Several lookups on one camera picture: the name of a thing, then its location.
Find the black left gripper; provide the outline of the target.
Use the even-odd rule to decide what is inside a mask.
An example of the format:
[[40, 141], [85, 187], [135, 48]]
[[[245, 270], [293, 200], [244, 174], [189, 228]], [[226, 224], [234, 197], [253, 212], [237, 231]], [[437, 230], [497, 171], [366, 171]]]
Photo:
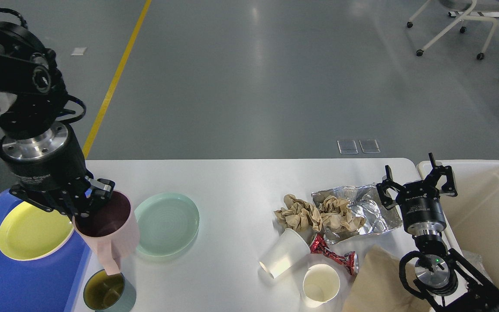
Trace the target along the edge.
[[[29, 140], [4, 137], [0, 158], [18, 184], [9, 193], [45, 212], [68, 218], [80, 217], [86, 208], [102, 208], [115, 182], [91, 179], [75, 131], [69, 124], [54, 122], [49, 130]], [[76, 179], [76, 193], [62, 189]]]

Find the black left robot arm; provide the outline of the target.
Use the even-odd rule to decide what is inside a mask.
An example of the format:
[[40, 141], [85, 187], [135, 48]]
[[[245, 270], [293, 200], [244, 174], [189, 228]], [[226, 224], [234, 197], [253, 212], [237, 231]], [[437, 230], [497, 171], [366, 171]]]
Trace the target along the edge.
[[94, 179], [71, 127], [86, 106], [67, 92], [53, 49], [8, 8], [0, 8], [0, 94], [15, 95], [0, 109], [0, 158], [18, 180], [10, 194], [69, 218], [103, 208], [115, 182]]

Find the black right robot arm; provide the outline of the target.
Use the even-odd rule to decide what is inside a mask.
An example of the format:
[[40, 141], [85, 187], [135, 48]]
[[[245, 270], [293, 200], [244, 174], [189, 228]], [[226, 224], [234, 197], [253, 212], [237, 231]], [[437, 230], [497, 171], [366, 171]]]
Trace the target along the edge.
[[436, 312], [499, 312], [499, 288], [442, 239], [446, 218], [440, 197], [457, 196], [454, 172], [436, 164], [432, 153], [428, 157], [432, 169], [424, 179], [400, 185], [386, 166], [386, 177], [376, 184], [382, 206], [399, 207], [404, 231], [417, 248], [401, 258], [400, 282]]

